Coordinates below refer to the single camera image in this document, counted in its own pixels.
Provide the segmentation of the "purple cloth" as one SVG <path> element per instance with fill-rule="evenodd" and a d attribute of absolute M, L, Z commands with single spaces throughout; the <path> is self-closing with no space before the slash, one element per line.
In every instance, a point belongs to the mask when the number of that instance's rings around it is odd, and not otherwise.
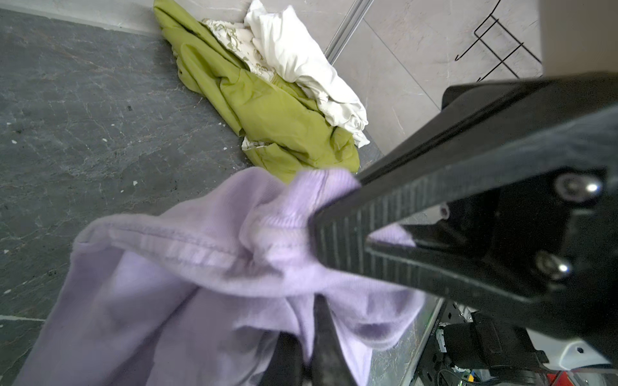
<path fill-rule="evenodd" d="M 256 385 L 280 333 L 314 355 L 326 298 L 352 379 L 393 347 L 423 292 L 330 270 L 312 254 L 316 209 L 359 188 L 347 170 L 282 183 L 252 167 L 160 216 L 95 220 L 17 385 Z"/>

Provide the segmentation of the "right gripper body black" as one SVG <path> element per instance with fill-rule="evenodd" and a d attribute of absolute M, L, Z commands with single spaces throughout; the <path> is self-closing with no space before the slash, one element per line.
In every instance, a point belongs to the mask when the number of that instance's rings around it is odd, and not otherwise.
<path fill-rule="evenodd" d="M 617 77 L 447 89 L 360 177 L 357 273 L 617 362 Z"/>

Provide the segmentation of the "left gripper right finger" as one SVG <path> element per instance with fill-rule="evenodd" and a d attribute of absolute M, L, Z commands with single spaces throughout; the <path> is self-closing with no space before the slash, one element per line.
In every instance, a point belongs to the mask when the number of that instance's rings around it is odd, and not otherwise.
<path fill-rule="evenodd" d="M 357 385 L 344 358 L 328 301 L 322 295 L 315 297 L 314 318 L 315 339 L 311 360 L 312 384 L 321 386 Z"/>

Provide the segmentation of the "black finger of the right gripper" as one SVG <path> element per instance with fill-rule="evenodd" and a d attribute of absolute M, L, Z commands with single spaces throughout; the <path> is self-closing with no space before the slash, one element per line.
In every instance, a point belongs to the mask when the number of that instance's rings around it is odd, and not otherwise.
<path fill-rule="evenodd" d="M 482 229 L 500 247 L 597 256 L 617 240 L 617 108 L 606 106 L 501 142 L 481 154 L 413 178 L 399 167 L 329 204 L 310 223 L 319 256 L 364 256 L 378 232 L 437 204 L 501 193 Z"/>
<path fill-rule="evenodd" d="M 490 256 L 470 258 L 371 238 L 363 243 L 363 253 L 375 260 L 376 267 L 365 270 L 375 278 L 476 309 L 526 309 L 546 302 L 536 281 Z"/>

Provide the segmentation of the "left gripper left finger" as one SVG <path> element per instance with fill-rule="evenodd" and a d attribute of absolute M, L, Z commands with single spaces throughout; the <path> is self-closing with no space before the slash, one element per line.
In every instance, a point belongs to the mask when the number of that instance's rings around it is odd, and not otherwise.
<path fill-rule="evenodd" d="M 263 373 L 260 386 L 301 386 L 303 382 L 302 346 L 294 335 L 281 333 L 270 363 Z"/>

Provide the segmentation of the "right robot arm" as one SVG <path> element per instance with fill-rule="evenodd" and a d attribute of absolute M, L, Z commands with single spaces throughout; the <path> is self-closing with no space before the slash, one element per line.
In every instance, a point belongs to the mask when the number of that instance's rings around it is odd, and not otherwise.
<path fill-rule="evenodd" d="M 473 309 L 426 350 L 428 384 L 616 366 L 616 74 L 452 86 L 360 183 L 310 220 L 318 259 Z"/>

